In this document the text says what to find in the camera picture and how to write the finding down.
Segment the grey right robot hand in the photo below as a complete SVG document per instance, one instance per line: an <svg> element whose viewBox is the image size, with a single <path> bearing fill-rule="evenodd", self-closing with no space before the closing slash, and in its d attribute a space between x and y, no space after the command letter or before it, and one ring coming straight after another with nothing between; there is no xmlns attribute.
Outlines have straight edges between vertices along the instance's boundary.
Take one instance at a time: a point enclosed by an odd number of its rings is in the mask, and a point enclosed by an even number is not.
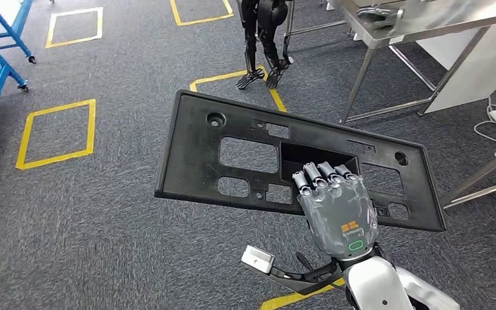
<svg viewBox="0 0 496 310"><path fill-rule="evenodd" d="M292 174L296 197L316 246L329 256L351 261L367 255L378 234L378 220L363 177L345 165L309 162Z"/></svg>

